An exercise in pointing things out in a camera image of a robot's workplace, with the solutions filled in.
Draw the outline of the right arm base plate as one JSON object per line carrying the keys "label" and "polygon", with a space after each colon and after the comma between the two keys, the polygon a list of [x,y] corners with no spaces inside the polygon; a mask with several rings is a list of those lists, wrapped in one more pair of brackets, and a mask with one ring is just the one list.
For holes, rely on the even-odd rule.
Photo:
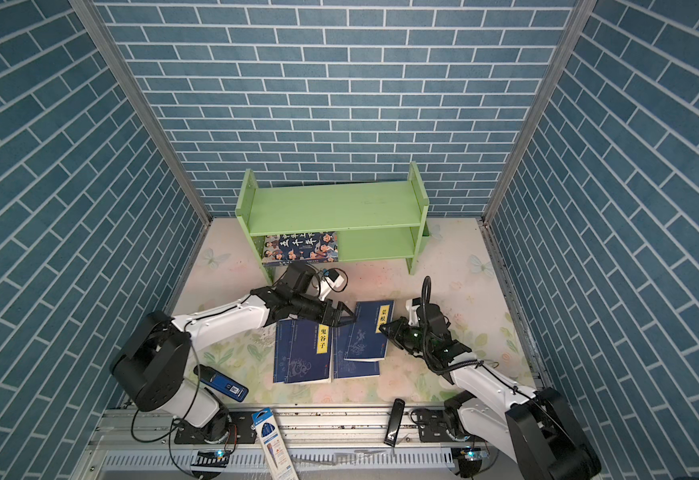
{"label": "right arm base plate", "polygon": [[423,443],[473,442],[477,439],[467,433],[457,416],[457,410],[415,408],[409,412],[411,422],[415,424],[419,440]]}

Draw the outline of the colourful illustrated book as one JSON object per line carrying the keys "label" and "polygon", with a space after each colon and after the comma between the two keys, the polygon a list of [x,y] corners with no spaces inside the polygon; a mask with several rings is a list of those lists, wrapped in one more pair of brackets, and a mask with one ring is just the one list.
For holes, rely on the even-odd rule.
{"label": "colourful illustrated book", "polygon": [[338,260],[339,250],[335,232],[267,236],[261,258],[263,265],[324,263]]}

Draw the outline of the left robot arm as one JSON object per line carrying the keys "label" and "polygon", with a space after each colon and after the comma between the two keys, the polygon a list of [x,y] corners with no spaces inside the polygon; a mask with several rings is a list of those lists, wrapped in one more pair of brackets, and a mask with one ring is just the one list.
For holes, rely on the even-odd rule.
{"label": "left robot arm", "polygon": [[253,289],[235,303],[190,315],[155,311],[115,354],[110,372],[139,411],[167,412],[215,442],[225,434],[226,410],[185,378],[187,364],[199,366],[199,353],[208,346],[289,319],[339,327],[355,322],[355,314],[342,302],[285,287]]}

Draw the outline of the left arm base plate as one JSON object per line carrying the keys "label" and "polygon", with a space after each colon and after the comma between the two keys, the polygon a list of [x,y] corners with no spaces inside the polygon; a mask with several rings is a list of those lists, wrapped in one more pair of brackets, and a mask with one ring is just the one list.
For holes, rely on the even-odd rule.
{"label": "left arm base plate", "polygon": [[254,410],[217,414],[207,426],[201,428],[182,422],[175,431],[173,441],[178,445],[253,444],[256,440],[253,414]]}

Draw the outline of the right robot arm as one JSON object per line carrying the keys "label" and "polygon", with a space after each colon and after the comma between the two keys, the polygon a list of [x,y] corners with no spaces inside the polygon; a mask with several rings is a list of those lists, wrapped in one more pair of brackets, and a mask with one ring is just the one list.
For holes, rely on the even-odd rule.
{"label": "right robot arm", "polygon": [[447,430],[477,436],[515,460],[525,479],[593,479],[601,460],[567,400],[553,388],[533,390],[477,359],[439,314],[411,325],[381,325],[393,345],[421,358],[430,372],[461,390],[445,401]]}

